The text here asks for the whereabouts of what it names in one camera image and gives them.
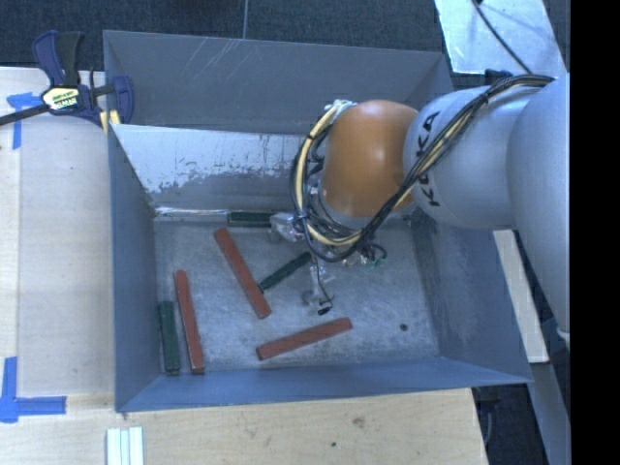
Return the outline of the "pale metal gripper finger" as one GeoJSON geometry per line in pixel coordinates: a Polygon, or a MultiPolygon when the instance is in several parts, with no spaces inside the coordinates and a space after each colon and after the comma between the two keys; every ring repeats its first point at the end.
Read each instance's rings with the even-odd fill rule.
{"type": "Polygon", "coordinates": [[[316,309],[332,309],[334,296],[329,294],[326,289],[324,275],[325,268],[317,259],[311,261],[309,267],[312,286],[301,295],[302,303],[308,307],[316,309]]]}
{"type": "Polygon", "coordinates": [[[277,212],[271,215],[269,225],[269,237],[273,242],[299,242],[303,238],[303,232],[295,227],[295,216],[292,213],[277,212]]]}

